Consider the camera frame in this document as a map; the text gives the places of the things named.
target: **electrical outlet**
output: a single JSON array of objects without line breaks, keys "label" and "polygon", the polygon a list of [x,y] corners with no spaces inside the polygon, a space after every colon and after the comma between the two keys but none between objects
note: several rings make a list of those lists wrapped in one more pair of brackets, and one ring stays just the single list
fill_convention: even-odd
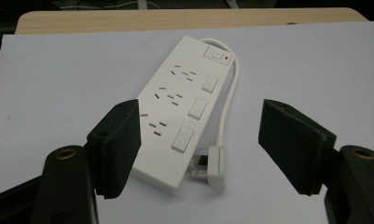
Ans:
[{"label": "electrical outlet", "polygon": [[175,194],[234,55],[184,36],[138,95],[142,145],[132,175]]}]

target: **white surface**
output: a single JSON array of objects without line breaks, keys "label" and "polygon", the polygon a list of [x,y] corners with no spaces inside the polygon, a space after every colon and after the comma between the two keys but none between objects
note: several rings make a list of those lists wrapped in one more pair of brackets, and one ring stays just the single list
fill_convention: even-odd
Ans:
[{"label": "white surface", "polygon": [[[185,178],[170,196],[131,177],[118,199],[98,197],[101,223],[326,223],[326,189],[299,196],[259,146],[262,101],[285,102],[322,124],[338,136],[336,149],[374,149],[374,22],[7,35],[0,53],[0,192],[40,175],[50,151],[83,145],[113,105],[137,96],[183,35],[220,39],[240,60],[227,122],[227,187],[216,191]],[[213,143],[219,113],[201,152]]]},{"label": "white surface", "polygon": [[[207,49],[213,48],[184,36],[137,97],[140,113],[145,116],[140,118],[142,145],[132,175],[171,194],[181,185],[231,67],[204,57]],[[208,76],[218,79],[212,93],[201,90]],[[194,119],[188,112],[198,98],[206,105],[201,117]],[[180,137],[182,127],[193,134]],[[172,146],[174,140],[184,144]]]}]

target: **white switch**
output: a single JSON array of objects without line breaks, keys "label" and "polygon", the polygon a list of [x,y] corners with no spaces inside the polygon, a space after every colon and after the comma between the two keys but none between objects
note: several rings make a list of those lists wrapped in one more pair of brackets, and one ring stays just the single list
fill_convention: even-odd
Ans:
[{"label": "white switch", "polygon": [[186,127],[181,127],[180,132],[175,137],[172,144],[172,149],[184,153],[187,149],[187,144],[192,137],[193,131]]},{"label": "white switch", "polygon": [[223,55],[223,53],[219,50],[215,49],[214,52],[213,52],[213,58],[215,58],[215,59],[221,59],[222,55]]},{"label": "white switch", "polygon": [[203,91],[207,91],[208,93],[213,93],[213,90],[215,88],[217,81],[218,81],[218,78],[209,76],[207,77],[206,81],[203,83],[203,86],[201,87],[201,89]]},{"label": "white switch", "polygon": [[206,107],[207,102],[196,99],[195,104],[193,104],[192,108],[190,108],[188,115],[193,119],[200,120],[201,114],[203,114],[204,108]]}]

